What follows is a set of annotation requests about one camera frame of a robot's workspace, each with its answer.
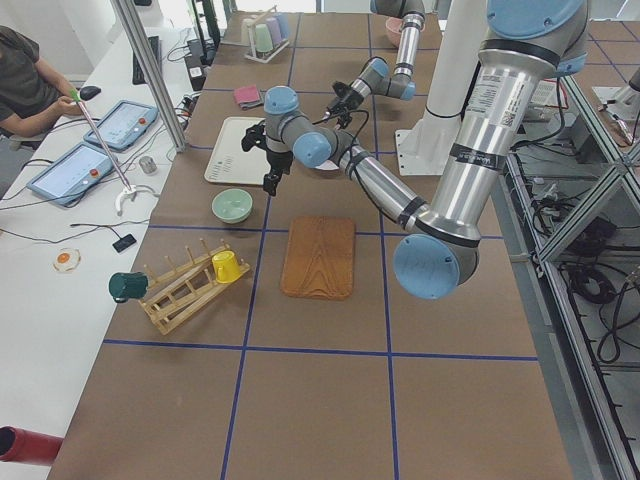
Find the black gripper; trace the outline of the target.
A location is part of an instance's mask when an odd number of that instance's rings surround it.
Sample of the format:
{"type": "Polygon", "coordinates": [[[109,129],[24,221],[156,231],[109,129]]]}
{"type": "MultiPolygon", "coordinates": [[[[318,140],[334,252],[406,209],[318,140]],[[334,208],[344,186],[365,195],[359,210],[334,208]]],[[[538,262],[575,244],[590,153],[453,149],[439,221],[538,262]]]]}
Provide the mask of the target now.
{"type": "Polygon", "coordinates": [[[266,152],[266,159],[270,165],[270,172],[263,177],[263,190],[271,197],[277,194],[277,187],[282,174],[289,174],[293,162],[293,154],[289,151],[279,152],[267,144],[269,137],[265,133],[264,124],[255,124],[245,131],[241,140],[241,148],[249,152],[257,147],[266,152]]]}
{"type": "Polygon", "coordinates": [[[341,81],[335,81],[332,88],[335,97],[326,108],[325,118],[335,118],[340,128],[347,128],[352,121],[351,112],[360,106],[360,93],[341,81]]]}

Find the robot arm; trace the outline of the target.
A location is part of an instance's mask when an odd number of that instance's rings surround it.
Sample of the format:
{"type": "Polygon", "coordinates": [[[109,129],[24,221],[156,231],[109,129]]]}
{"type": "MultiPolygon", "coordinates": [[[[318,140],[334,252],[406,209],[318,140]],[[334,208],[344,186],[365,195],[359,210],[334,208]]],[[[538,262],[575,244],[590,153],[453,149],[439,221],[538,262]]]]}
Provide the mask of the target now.
{"type": "Polygon", "coordinates": [[[359,75],[350,83],[333,83],[335,97],[328,104],[323,119],[336,118],[339,128],[351,122],[351,112],[357,110],[370,95],[382,95],[410,100],[415,94],[414,63],[419,38],[425,26],[426,12],[422,1],[378,0],[370,2],[373,13],[400,20],[400,41],[396,64],[390,71],[386,61],[371,57],[359,75]]]}
{"type": "Polygon", "coordinates": [[[491,1],[479,71],[436,193],[426,201],[343,128],[312,123],[297,93],[269,89],[264,119],[241,145],[262,149],[270,165],[263,188],[274,194],[299,161],[332,163],[358,183],[372,204],[406,232],[393,257],[395,276],[411,295],[439,299],[466,282],[479,262],[478,221],[540,81],[579,71],[586,56],[585,1],[491,1]]]}

